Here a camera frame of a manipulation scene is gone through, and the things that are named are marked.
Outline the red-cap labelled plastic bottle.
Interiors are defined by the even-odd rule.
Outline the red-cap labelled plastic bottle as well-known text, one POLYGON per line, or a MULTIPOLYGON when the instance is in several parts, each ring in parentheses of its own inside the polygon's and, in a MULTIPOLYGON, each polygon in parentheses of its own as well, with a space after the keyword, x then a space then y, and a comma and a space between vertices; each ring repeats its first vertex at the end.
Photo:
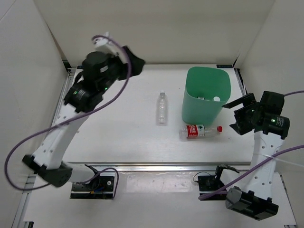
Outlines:
POLYGON ((185 125, 180 129, 181 140, 203 139, 215 137, 223 132, 222 126, 206 127, 203 124, 185 125))

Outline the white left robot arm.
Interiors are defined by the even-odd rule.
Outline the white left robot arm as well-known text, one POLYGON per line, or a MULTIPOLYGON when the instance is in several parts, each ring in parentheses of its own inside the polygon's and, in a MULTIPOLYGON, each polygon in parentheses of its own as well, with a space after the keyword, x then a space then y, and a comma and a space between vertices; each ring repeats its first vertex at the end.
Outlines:
POLYGON ((148 65, 127 85, 115 83, 106 99, 123 89, 121 96, 94 114, 81 114, 62 105, 43 143, 23 162, 47 184, 61 187, 83 182, 89 190, 100 179, 91 163, 243 163, 250 162, 253 134, 238 135, 230 128, 233 112, 223 109, 215 123, 220 136, 183 141, 179 129, 187 72, 195 65, 148 65))

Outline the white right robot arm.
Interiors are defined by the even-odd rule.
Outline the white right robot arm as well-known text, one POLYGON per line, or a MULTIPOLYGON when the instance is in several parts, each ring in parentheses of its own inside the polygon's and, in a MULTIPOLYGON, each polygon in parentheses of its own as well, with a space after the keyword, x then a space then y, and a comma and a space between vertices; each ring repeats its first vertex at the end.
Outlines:
POLYGON ((265 91, 256 101, 252 93, 247 94, 224 108, 243 106, 234 111, 235 123, 230 127, 239 135, 254 133, 254 150, 249 174, 236 170, 225 170, 213 178, 219 190, 227 189, 226 208, 255 220, 275 216, 279 206, 272 200, 272 182, 276 162, 274 155, 283 145, 289 131, 290 121, 281 115, 285 103, 283 94, 265 91))

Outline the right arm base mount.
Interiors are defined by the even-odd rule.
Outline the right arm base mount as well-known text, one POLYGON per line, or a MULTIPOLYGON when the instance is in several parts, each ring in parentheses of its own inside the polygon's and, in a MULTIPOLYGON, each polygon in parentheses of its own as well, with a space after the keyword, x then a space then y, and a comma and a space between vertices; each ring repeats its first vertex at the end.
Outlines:
POLYGON ((195 174, 192 180, 199 185, 200 191, 215 191, 224 186, 223 182, 220 180, 224 170, 230 170, 238 174, 240 173, 236 168, 222 164, 216 167, 214 175, 211 175, 206 171, 201 171, 195 174))

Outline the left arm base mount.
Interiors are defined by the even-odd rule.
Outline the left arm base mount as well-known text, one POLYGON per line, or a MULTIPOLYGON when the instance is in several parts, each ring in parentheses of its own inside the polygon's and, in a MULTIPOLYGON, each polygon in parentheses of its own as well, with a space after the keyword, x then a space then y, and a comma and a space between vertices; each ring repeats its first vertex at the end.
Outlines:
POLYGON ((113 167, 99 171, 91 165, 75 165, 68 181, 72 183, 72 199, 113 200, 118 188, 119 172, 113 167))

